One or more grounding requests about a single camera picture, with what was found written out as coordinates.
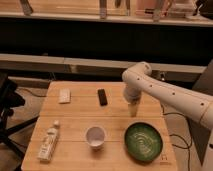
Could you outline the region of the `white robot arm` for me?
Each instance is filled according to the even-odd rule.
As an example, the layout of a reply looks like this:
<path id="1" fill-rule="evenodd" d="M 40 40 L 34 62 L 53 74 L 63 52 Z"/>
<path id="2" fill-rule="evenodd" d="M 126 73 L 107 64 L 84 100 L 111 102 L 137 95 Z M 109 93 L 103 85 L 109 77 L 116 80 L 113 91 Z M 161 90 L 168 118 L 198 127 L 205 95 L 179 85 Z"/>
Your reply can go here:
<path id="1" fill-rule="evenodd" d="M 213 129 L 213 96 L 178 87 L 151 77 L 151 66 L 137 63 L 122 73 L 124 98 L 135 103 L 145 92 L 170 105 L 209 130 Z"/>

